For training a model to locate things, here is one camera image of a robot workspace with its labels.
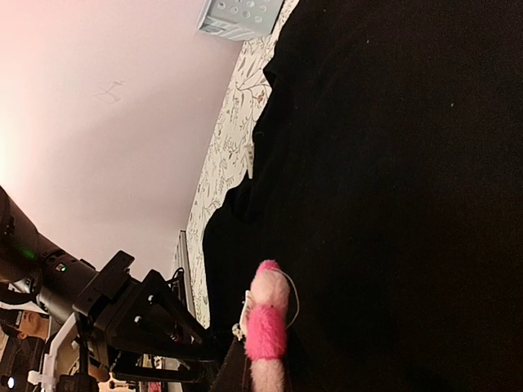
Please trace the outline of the black t-shirt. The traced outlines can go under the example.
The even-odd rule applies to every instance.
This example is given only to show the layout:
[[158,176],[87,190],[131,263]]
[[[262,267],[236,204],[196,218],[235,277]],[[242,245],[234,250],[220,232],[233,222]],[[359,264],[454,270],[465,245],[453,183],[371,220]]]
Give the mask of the black t-shirt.
[[212,330],[272,259],[294,390],[521,390],[521,2],[300,1],[264,74],[203,235]]

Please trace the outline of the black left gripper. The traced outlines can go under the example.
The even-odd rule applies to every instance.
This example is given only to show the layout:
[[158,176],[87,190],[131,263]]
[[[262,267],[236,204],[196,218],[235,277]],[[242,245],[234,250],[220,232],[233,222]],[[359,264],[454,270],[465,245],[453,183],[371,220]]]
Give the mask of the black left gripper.
[[[87,347],[126,381],[210,384],[220,367],[215,340],[151,270],[140,282],[129,274],[134,257],[119,251],[74,303],[84,316]],[[163,334],[175,342],[163,347]]]

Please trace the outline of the pink flower plush brooch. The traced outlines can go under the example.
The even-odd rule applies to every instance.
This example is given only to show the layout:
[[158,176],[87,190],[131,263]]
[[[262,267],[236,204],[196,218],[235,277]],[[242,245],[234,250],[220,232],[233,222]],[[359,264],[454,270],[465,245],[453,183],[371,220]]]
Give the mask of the pink flower plush brooch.
[[263,261],[244,293],[239,321],[232,327],[244,344],[251,391],[285,391],[288,329],[300,312],[293,279],[275,260]]

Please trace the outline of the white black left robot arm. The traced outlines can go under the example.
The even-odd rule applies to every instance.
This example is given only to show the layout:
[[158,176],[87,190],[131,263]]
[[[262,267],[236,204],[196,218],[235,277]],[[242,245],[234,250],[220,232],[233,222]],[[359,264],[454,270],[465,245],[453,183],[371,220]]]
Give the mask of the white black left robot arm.
[[59,324],[42,368],[28,379],[45,391],[94,391],[91,361],[123,381],[209,387],[223,352],[189,312],[173,281],[156,270],[137,280],[132,257],[117,252],[103,269],[41,235],[1,196],[1,300],[34,303]]

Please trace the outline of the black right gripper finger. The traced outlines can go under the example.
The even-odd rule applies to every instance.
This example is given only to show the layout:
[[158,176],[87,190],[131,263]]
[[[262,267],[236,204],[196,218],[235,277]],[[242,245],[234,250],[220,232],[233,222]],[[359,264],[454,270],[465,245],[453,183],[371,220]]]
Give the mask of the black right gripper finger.
[[212,392],[249,392],[252,390],[250,359],[244,343],[234,339],[212,384]]

